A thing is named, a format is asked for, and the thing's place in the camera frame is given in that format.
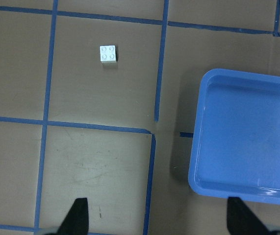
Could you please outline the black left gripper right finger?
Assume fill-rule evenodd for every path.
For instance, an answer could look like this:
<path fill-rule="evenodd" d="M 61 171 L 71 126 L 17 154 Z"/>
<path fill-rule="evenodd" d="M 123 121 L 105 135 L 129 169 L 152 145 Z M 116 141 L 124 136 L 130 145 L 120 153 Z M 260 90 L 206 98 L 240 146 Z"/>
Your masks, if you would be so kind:
<path fill-rule="evenodd" d="M 269 230 L 239 198 L 227 201 L 227 229 L 230 235 L 268 235 Z"/>

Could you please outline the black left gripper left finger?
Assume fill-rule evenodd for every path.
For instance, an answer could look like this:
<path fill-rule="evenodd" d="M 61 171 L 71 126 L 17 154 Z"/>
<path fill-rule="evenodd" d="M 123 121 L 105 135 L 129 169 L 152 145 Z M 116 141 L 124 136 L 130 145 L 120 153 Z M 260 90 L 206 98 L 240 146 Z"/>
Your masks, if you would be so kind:
<path fill-rule="evenodd" d="M 87 198 L 77 198 L 57 230 L 58 235 L 87 235 L 89 213 Z"/>

